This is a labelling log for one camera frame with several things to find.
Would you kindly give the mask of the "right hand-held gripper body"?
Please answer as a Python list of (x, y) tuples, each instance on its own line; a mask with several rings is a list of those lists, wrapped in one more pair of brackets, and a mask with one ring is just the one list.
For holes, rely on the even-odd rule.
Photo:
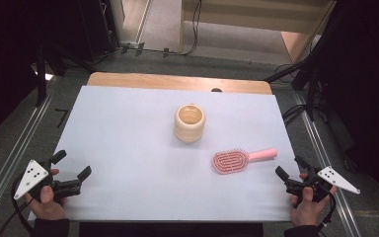
[(319, 202), (329, 195), (332, 187), (341, 188), (342, 190), (359, 195), (360, 189), (354, 186), (334, 168), (328, 166), (320, 171), (311, 170), (307, 179), (303, 182), (288, 179), (285, 182), (286, 190), (299, 198), (302, 198), (302, 192), (305, 187), (313, 189), (313, 201)]

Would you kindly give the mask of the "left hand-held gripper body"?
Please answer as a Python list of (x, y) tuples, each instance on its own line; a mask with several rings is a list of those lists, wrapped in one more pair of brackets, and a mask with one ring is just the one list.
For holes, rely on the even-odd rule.
[(78, 179), (66, 182), (56, 181), (51, 174), (50, 161), (37, 162), (31, 160), (13, 198), (18, 200), (25, 194), (29, 194), (36, 200), (40, 200), (40, 192), (44, 186), (50, 186), (54, 192), (54, 199), (59, 201), (63, 198), (78, 196), (82, 182)]

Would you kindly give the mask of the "pink hairbrush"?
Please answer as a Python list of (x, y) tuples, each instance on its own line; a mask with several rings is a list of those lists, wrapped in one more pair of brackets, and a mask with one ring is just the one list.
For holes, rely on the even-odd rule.
[(246, 152), (234, 149), (216, 153), (212, 158), (212, 166), (219, 174), (231, 174), (243, 171), (250, 162), (272, 160), (277, 156), (274, 148)]

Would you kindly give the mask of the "beige ribbed cup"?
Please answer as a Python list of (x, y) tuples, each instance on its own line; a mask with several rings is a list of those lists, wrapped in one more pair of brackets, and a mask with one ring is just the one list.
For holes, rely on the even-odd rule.
[(203, 110), (194, 104), (181, 106), (174, 116), (174, 134), (182, 142), (193, 143), (202, 135), (206, 122)]

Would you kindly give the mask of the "person's left hand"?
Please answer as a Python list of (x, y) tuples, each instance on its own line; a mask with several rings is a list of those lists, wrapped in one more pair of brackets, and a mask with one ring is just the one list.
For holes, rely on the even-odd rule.
[(66, 217), (63, 207), (53, 200), (54, 192), (50, 186), (43, 186), (39, 193), (39, 201), (30, 194), (25, 194), (25, 200), (36, 218), (59, 220)]

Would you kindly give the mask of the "person's right hand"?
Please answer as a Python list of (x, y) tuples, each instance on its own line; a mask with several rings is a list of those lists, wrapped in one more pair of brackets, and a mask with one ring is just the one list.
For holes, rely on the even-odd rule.
[(294, 226), (317, 225), (321, 214), (331, 202), (331, 197), (326, 195), (319, 202), (313, 201), (314, 190), (306, 187), (302, 190), (302, 200), (295, 195), (289, 196), (289, 201), (293, 205), (290, 218)]

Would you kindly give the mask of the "white table mat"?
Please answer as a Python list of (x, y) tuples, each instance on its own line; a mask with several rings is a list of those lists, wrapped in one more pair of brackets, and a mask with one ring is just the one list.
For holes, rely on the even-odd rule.
[[(200, 107), (202, 137), (174, 134), (178, 108)], [(277, 166), (298, 167), (273, 95), (84, 86), (57, 144), (58, 180), (92, 174), (64, 209), (76, 221), (286, 221), (291, 204)], [(272, 160), (219, 174), (218, 152), (274, 148)]]

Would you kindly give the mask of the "black metal stand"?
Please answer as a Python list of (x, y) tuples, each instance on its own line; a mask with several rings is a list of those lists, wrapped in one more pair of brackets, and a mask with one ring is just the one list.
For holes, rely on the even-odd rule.
[(298, 91), (305, 86), (308, 86), (306, 102), (304, 104), (293, 106), (282, 115), (285, 125), (291, 124), (302, 113), (306, 113), (310, 120), (314, 120), (313, 111), (318, 109), (318, 106), (314, 103), (315, 94), (318, 88), (318, 75), (320, 72), (318, 56), (321, 54), (321, 50), (325, 47), (329, 38), (330, 36), (328, 34), (322, 34), (315, 47), (310, 50), (310, 53), (304, 59), (300, 62), (291, 64), (279, 72), (275, 72), (273, 75), (265, 79), (265, 82), (272, 83), (293, 72), (297, 72), (291, 82), (291, 88), (294, 91)]
[(37, 48), (37, 78), (38, 98), (36, 106), (40, 107), (46, 97), (45, 59), (41, 43), (38, 45)]

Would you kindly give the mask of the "wooden table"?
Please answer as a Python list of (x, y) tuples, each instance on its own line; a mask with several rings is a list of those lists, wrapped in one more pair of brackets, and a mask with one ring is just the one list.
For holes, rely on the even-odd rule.
[(144, 73), (95, 72), (90, 75), (87, 85), (260, 95), (272, 94), (269, 84), (264, 81)]

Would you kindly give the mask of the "beige wooden furniture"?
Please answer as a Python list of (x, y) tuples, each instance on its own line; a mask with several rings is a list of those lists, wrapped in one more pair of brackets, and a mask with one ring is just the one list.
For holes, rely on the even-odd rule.
[(299, 62), (321, 34), (337, 0), (201, 0), (200, 21), (280, 31), (289, 57)]

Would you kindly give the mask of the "metal floor rail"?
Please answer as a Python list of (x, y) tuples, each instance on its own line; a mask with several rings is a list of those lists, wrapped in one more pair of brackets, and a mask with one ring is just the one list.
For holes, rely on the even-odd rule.
[(0, 125), (0, 198), (5, 193), (51, 100), (52, 96), (47, 96), (42, 104), (36, 107), (36, 100), (27, 97)]
[[(295, 154), (303, 156), (315, 165), (334, 167), (334, 162), (331, 161), (316, 123), (309, 119), (306, 112), (301, 112), (287, 128), (293, 140)], [(346, 191), (338, 190), (335, 200), (337, 202), (336, 217), (341, 222), (345, 236), (363, 237), (347, 200)]]

